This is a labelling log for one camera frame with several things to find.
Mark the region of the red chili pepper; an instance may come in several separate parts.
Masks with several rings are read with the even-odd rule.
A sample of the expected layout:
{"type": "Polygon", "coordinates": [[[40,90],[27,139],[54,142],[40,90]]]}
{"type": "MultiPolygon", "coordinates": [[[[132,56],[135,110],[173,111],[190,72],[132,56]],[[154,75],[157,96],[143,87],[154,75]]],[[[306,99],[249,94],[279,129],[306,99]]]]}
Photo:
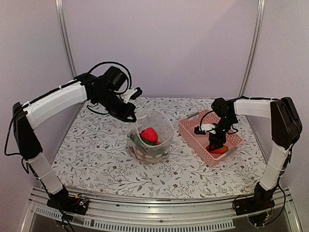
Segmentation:
{"type": "Polygon", "coordinates": [[[206,150],[207,150],[209,153],[211,153],[211,154],[222,155],[222,154],[224,154],[225,152],[228,151],[228,146],[224,145],[224,146],[221,147],[221,148],[218,148],[218,149],[215,149],[215,150],[210,151],[210,146],[208,145],[208,146],[206,147],[206,150]]]}

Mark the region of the red wrinkled apple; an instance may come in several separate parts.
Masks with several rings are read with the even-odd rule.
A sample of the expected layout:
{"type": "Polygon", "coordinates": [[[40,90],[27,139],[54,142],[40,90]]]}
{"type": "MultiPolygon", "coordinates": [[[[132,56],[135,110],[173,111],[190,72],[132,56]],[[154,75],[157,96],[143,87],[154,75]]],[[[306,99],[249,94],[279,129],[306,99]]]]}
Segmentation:
{"type": "Polygon", "coordinates": [[[158,134],[153,128],[146,128],[140,133],[142,139],[156,143],[158,141],[158,134]]]}

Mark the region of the clear zip top bag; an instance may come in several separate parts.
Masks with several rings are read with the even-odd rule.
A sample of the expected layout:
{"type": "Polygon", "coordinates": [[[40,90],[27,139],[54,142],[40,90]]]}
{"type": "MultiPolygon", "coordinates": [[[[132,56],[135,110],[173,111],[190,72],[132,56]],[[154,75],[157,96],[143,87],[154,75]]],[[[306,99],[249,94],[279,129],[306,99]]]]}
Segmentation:
{"type": "Polygon", "coordinates": [[[129,126],[126,150],[139,161],[157,163],[169,155],[172,139],[173,126],[165,115],[142,111],[129,126]]]}

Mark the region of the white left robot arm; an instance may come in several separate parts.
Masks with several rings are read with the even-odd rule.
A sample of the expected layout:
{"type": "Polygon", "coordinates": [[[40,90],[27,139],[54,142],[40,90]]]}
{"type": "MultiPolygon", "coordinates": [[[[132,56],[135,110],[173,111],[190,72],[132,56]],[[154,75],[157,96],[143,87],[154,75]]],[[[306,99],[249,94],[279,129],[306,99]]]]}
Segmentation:
{"type": "Polygon", "coordinates": [[[123,72],[112,62],[101,76],[94,76],[88,71],[32,101],[14,104],[11,126],[18,154],[28,162],[30,169],[46,187],[50,200],[60,209],[69,209],[73,198],[44,155],[35,129],[54,115],[85,101],[100,104],[109,115],[123,122],[135,122],[135,105],[130,100],[139,97],[142,90],[131,85],[130,72],[123,72]]]}

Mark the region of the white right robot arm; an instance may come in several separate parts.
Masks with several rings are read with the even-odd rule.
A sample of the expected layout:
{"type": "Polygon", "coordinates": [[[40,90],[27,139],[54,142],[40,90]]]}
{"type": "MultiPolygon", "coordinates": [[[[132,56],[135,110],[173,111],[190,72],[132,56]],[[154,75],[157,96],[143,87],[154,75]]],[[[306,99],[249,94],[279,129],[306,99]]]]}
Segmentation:
{"type": "Polygon", "coordinates": [[[290,163],[293,146],[299,140],[302,123],[290,97],[248,98],[225,100],[217,98],[211,104],[218,123],[200,124],[200,130],[209,134],[209,151],[222,148],[228,132],[238,122],[238,116],[267,118],[270,121],[272,150],[265,172],[256,184],[254,196],[247,201],[254,211],[270,205],[272,196],[279,186],[280,177],[290,163]]]}

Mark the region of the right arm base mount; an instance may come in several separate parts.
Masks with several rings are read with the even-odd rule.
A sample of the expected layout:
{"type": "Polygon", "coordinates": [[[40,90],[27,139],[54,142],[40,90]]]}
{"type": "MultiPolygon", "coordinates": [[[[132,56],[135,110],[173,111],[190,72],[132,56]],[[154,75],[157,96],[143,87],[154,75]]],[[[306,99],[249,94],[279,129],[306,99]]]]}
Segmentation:
{"type": "Polygon", "coordinates": [[[252,197],[239,195],[233,200],[232,207],[237,216],[252,214],[248,221],[255,227],[262,227],[268,223],[274,212],[273,194],[274,191],[257,191],[252,197]]]}

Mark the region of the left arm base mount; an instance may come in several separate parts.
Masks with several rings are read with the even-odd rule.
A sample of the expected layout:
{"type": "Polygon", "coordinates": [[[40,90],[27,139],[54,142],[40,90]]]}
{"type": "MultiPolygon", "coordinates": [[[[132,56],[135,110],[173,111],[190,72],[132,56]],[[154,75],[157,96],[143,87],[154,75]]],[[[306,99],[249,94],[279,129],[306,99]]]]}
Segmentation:
{"type": "Polygon", "coordinates": [[[69,212],[79,215],[86,215],[89,206],[89,199],[81,194],[69,196],[67,193],[51,194],[47,206],[62,212],[69,212]]]}

